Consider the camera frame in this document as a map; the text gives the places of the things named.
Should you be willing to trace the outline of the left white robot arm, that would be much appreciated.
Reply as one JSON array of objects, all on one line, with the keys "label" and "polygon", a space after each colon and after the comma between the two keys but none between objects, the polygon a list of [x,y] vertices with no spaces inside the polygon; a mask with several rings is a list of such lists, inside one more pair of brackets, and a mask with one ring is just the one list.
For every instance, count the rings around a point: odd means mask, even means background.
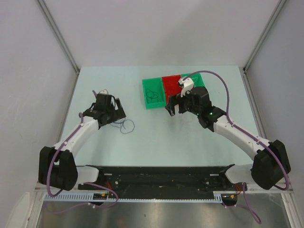
[{"label": "left white robot arm", "polygon": [[38,182],[46,185],[48,194],[52,187],[60,191],[72,190],[78,184],[88,184],[95,190],[101,189],[105,178],[93,165],[77,166],[76,155],[87,140],[101,127],[124,119],[126,114],[119,98],[107,90],[95,96],[96,101],[84,112],[79,113],[80,122],[69,135],[51,147],[43,147],[39,153]]}]

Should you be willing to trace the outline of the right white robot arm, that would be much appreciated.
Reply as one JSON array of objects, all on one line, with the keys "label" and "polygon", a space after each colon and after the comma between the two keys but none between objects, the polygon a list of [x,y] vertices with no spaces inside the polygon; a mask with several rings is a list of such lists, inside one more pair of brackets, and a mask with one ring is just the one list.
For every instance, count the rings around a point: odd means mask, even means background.
[{"label": "right white robot arm", "polygon": [[219,178],[219,185],[223,190],[231,190],[236,183],[252,181],[269,190],[281,179],[288,181],[291,166],[285,145],[279,140],[271,142],[252,135],[229,120],[225,111],[212,105],[205,87],[195,87],[185,95],[171,95],[165,106],[171,116],[175,115],[176,105],[180,114],[190,112],[196,115],[204,129],[227,138],[253,161],[252,164],[227,166],[225,175]]}]

